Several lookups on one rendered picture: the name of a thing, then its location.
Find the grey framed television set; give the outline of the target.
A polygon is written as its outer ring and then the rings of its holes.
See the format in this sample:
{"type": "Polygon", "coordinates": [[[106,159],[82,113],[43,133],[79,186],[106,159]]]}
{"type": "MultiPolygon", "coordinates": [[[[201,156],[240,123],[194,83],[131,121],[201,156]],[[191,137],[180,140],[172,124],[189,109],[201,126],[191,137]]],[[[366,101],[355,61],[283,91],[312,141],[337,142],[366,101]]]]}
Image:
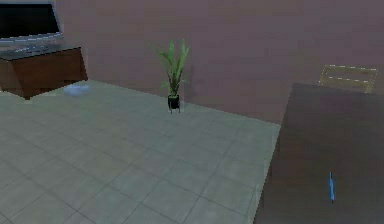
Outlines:
{"type": "Polygon", "coordinates": [[[0,1],[0,45],[34,42],[61,35],[54,0],[0,1]]]}

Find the green house plant black pot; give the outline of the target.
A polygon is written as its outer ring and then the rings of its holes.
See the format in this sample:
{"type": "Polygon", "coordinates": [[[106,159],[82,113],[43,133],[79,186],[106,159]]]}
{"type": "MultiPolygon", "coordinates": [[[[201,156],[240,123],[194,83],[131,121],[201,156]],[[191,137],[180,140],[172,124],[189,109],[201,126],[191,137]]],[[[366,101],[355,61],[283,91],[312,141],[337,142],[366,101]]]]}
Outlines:
{"type": "Polygon", "coordinates": [[[174,110],[180,112],[179,88],[181,83],[187,83],[187,80],[182,78],[182,74],[191,47],[187,45],[185,39],[182,39],[179,56],[176,56],[176,46],[173,40],[170,41],[167,50],[162,50],[155,45],[151,45],[151,48],[161,58],[166,70],[167,80],[162,82],[161,87],[168,89],[168,109],[170,113],[173,113],[174,110]]]}

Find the dark brown table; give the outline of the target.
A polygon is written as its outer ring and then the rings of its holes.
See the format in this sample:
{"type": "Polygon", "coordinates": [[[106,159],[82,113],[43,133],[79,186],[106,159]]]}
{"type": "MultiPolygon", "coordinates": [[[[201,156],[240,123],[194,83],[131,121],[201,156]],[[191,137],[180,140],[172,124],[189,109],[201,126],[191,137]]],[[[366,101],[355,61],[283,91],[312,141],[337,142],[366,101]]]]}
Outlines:
{"type": "Polygon", "coordinates": [[[293,84],[253,224],[384,224],[384,95],[293,84]]]}

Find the tan wooden chair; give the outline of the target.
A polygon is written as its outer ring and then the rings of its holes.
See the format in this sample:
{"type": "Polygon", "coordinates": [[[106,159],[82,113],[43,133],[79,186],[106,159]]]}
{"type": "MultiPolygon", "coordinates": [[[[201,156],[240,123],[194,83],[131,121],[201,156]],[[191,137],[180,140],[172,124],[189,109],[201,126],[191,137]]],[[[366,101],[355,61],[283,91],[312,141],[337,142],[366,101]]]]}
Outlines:
{"type": "Polygon", "coordinates": [[[364,93],[372,93],[378,70],[340,65],[325,65],[319,86],[360,88],[364,93]]]}

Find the blue pen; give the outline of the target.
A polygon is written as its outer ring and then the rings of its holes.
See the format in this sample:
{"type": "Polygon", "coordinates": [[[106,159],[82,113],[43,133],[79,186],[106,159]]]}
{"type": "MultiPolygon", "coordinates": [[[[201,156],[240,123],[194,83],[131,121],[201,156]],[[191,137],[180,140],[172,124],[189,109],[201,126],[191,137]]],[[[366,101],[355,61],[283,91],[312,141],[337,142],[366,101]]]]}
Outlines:
{"type": "Polygon", "coordinates": [[[332,203],[335,201],[335,193],[334,193],[334,181],[332,177],[332,171],[329,172],[329,196],[332,203]]]}

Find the brown television cabinet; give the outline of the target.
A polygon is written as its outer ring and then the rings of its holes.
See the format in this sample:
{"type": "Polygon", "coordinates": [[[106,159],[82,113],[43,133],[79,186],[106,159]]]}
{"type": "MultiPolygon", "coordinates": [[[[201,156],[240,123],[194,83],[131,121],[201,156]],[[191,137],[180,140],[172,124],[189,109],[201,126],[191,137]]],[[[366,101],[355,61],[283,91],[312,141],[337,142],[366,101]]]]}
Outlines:
{"type": "Polygon", "coordinates": [[[25,100],[87,79],[80,47],[0,53],[0,89],[25,100]]]}

